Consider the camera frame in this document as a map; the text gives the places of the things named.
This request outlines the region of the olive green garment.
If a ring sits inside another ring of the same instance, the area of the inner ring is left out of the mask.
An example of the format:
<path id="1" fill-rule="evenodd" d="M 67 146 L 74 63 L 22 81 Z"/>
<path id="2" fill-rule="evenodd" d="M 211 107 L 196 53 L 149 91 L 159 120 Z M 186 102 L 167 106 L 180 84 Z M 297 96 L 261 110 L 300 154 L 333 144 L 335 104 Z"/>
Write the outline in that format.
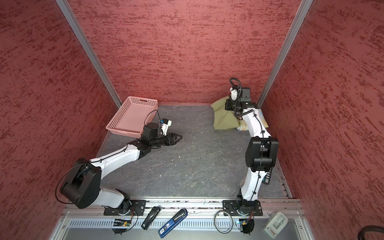
<path id="1" fill-rule="evenodd" d="M 213 127 L 215 130 L 240 129 L 240 120 L 233 115 L 233 112 L 225 110 L 228 99 L 229 97 L 223 97 L 211 104 L 214 110 Z"/>

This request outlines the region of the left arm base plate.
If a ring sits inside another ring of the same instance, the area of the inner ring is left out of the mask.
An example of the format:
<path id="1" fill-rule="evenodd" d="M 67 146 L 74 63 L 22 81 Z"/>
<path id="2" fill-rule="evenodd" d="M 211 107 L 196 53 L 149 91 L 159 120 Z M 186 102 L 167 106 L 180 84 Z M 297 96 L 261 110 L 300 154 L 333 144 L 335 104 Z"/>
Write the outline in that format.
<path id="1" fill-rule="evenodd" d="M 124 200 L 118 208 L 105 207 L 104 216 L 128 217 L 134 214 L 142 216 L 146 203 L 146 200 Z"/>

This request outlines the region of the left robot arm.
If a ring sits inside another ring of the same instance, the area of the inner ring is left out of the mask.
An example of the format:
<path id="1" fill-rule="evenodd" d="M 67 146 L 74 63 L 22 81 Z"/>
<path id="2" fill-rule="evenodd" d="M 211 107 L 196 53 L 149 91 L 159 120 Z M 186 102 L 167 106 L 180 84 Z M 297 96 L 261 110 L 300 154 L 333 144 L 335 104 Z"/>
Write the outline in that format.
<path id="1" fill-rule="evenodd" d="M 183 137 L 168 131 L 171 124 L 167 119 L 160 124 L 148 123 L 141 137 L 122 149 L 92 160 L 78 159 L 60 180 L 57 191 L 79 209 L 96 205 L 111 209 L 116 215 L 133 215 L 130 196 L 121 190 L 102 188 L 101 181 L 118 168 L 143 158 L 151 150 L 176 145 Z"/>

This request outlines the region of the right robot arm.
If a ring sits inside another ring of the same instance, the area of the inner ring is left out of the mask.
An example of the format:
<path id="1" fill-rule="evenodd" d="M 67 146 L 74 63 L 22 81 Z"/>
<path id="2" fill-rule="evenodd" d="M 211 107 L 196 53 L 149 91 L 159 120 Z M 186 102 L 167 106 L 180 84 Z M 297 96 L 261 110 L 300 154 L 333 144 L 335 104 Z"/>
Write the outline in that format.
<path id="1" fill-rule="evenodd" d="M 267 173 L 276 165 L 279 141 L 268 133 L 260 111 L 253 108 L 251 102 L 237 103 L 228 99 L 225 110 L 234 112 L 236 117 L 242 117 L 251 136 L 245 154 L 248 172 L 233 211 L 239 216 L 261 216 L 259 190 Z"/>

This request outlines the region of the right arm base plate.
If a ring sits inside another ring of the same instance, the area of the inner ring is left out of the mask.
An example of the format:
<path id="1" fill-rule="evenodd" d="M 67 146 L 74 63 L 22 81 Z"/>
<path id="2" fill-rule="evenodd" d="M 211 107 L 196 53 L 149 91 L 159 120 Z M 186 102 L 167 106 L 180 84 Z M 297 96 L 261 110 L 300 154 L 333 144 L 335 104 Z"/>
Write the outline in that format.
<path id="1" fill-rule="evenodd" d="M 245 201 L 240 202 L 235 200 L 224 200 L 223 210 L 231 214 L 231 216 L 255 217 L 263 216 L 263 210 L 260 201 Z"/>

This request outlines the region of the pastel floral skirt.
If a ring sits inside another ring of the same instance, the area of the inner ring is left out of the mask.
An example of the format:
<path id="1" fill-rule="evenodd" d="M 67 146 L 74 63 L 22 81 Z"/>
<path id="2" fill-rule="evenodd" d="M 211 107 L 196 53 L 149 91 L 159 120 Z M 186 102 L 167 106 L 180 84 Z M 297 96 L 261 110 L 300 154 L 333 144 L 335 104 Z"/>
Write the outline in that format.
<path id="1" fill-rule="evenodd" d="M 264 117 L 261 109 L 258 109 L 257 115 L 260 118 L 262 125 L 267 129 L 269 127 L 269 125 L 268 125 L 267 121 L 265 120 L 265 117 Z M 239 126 L 237 127 L 238 131 L 248 131 L 249 130 L 248 125 L 246 124 L 243 117 L 240 120 L 238 120 L 238 122 L 239 122 Z"/>

